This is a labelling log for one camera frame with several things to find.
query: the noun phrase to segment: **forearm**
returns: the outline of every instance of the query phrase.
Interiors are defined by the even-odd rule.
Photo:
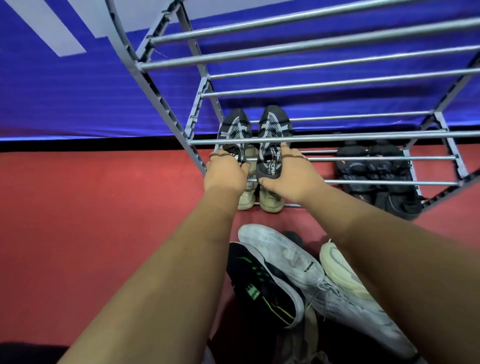
[[[238,196],[211,189],[61,363],[196,363],[215,317]]]
[[[427,359],[477,360],[478,254],[333,187],[315,194],[309,212]]]

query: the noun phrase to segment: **hand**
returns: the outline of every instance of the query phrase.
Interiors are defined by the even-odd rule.
[[[304,205],[312,197],[312,193],[326,186],[324,179],[318,174],[308,159],[298,149],[290,149],[287,143],[282,148],[282,174],[273,180],[261,178],[258,182],[267,190]]]
[[[249,165],[247,162],[240,167],[237,160],[222,149],[210,153],[204,179],[205,192],[211,188],[222,188],[232,190],[240,197],[247,185]]]

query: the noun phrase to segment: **beige sneaker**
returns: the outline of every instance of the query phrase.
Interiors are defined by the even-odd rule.
[[[260,185],[260,207],[266,212],[280,212],[285,199]]]
[[[245,150],[245,157],[247,158],[257,158],[258,149],[252,145],[249,145]],[[255,171],[257,169],[257,162],[250,162],[250,167],[248,168],[248,178],[255,178]],[[247,182],[245,191],[240,196],[238,210],[248,210],[255,204],[255,189],[257,188],[258,182]]]

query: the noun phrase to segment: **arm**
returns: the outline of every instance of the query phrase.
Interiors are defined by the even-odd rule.
[[[326,185],[297,149],[284,155],[281,177],[260,183],[313,215],[427,361],[480,361],[479,253]]]
[[[228,242],[248,175],[211,155],[193,212],[120,288],[60,364],[199,363],[221,293]]]

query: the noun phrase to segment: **black baseboard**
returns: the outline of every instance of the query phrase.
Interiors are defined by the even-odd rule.
[[[452,127],[452,131],[478,130],[478,127]],[[383,132],[414,131],[413,128],[392,127],[348,129],[348,133],[383,133]],[[337,134],[338,131],[322,131],[321,134]],[[295,135],[313,135],[319,132],[295,133]],[[195,139],[214,139],[216,134],[198,135]],[[365,140],[360,144],[369,146],[374,141]],[[401,146],[408,139],[395,140]],[[458,138],[458,144],[480,144],[480,138]],[[342,146],[344,142],[303,142],[294,143],[296,148],[333,148]],[[442,144],[441,139],[420,139],[419,145]],[[211,149],[213,146],[197,146],[198,149]],[[84,152],[84,151],[115,151],[115,150],[178,150],[182,146],[174,136],[147,136],[134,138],[99,138],[99,139],[68,139],[68,140],[29,140],[0,142],[0,152]]]

